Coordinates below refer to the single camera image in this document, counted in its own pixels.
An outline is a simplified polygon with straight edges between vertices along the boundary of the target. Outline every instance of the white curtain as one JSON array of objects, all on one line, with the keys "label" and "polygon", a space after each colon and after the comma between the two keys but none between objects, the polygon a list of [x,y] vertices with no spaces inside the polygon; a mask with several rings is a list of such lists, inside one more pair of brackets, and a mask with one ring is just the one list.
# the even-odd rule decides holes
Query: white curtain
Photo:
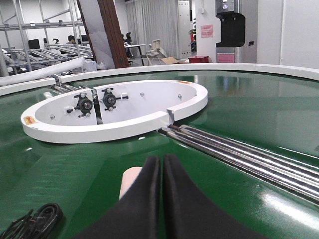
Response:
[{"label": "white curtain", "polygon": [[131,0],[126,4],[132,44],[149,44],[160,39],[167,57],[179,56],[177,0]]}]

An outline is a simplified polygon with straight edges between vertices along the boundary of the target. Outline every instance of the red box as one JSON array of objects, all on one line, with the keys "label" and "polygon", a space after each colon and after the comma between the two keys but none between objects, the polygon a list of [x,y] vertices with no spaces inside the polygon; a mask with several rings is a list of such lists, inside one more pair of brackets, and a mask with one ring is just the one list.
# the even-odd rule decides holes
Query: red box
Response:
[{"label": "red box", "polygon": [[208,63],[208,56],[191,56],[188,59],[190,63]]}]

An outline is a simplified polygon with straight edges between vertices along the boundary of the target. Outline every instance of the black dispenser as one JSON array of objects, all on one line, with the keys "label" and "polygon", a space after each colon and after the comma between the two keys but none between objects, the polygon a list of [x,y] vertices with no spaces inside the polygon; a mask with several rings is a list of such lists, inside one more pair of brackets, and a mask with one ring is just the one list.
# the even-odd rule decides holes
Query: black dispenser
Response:
[{"label": "black dispenser", "polygon": [[216,17],[221,21],[221,42],[216,47],[241,47],[245,44],[245,16],[236,12],[234,0],[216,0]]}]

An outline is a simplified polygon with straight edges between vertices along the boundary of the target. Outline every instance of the cardboard box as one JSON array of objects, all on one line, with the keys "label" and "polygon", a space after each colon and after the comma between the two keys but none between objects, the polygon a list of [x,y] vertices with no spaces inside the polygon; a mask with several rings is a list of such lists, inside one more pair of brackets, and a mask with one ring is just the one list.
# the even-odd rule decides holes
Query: cardboard box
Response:
[{"label": "cardboard box", "polygon": [[175,59],[175,57],[172,57],[172,56],[167,58],[161,58],[161,60],[167,65],[188,63],[188,62],[179,62]]}]

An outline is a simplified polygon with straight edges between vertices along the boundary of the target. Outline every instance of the red sign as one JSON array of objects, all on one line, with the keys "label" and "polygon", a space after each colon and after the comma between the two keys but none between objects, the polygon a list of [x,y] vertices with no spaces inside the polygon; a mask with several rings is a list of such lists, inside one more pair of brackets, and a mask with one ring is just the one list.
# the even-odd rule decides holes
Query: red sign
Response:
[{"label": "red sign", "polygon": [[213,37],[214,36],[213,25],[200,26],[200,34],[202,38]]},{"label": "red sign", "polygon": [[234,63],[235,54],[234,53],[218,53],[217,62],[218,63]]}]

